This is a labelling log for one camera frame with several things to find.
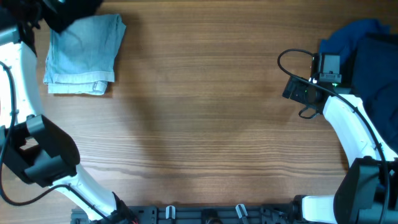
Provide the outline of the black shorts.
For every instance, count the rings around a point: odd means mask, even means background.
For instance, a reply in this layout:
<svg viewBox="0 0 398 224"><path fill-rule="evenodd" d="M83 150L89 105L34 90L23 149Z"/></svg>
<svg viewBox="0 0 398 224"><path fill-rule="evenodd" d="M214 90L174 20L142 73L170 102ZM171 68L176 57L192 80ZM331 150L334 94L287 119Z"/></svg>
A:
<svg viewBox="0 0 398 224"><path fill-rule="evenodd" d="M22 19L40 29L44 20L55 32L61 33L76 20L93 16L103 0L26 0L16 1Z"/></svg>

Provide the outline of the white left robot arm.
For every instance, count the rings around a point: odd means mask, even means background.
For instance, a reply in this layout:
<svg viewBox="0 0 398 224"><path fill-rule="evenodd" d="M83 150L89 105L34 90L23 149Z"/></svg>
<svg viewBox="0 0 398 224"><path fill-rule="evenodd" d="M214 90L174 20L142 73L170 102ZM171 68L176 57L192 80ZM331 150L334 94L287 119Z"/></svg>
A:
<svg viewBox="0 0 398 224"><path fill-rule="evenodd" d="M44 84L52 94L102 95L126 25L118 14L89 16L50 32ZM1 165L26 184L58 191L91 223L131 223L124 202L84 169L74 140L46 117L36 80L30 26L1 17Z"/></svg>

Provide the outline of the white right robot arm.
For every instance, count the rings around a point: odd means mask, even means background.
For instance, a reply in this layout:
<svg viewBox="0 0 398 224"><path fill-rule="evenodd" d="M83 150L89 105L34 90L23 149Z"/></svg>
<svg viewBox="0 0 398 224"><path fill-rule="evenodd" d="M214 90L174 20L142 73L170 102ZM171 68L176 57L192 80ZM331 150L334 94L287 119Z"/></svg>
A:
<svg viewBox="0 0 398 224"><path fill-rule="evenodd" d="M379 135L361 98L337 89L339 55L310 56L310 78L291 73L282 95L324 116L349 170L333 195L295 196L285 213L288 223L397 223L397 153Z"/></svg>

